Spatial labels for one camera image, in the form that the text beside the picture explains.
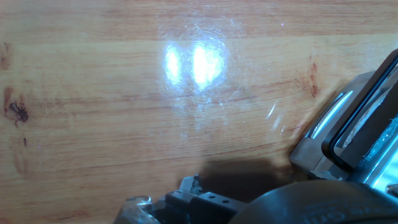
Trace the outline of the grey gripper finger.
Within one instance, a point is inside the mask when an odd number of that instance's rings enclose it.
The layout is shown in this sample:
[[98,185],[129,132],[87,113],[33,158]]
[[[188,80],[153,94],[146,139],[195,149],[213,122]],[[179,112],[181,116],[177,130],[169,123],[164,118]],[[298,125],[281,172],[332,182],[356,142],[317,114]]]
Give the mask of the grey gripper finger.
[[186,177],[179,189],[153,201],[150,196],[125,200],[114,224],[202,224],[229,223],[246,207],[244,202],[213,192],[204,192],[201,178]]

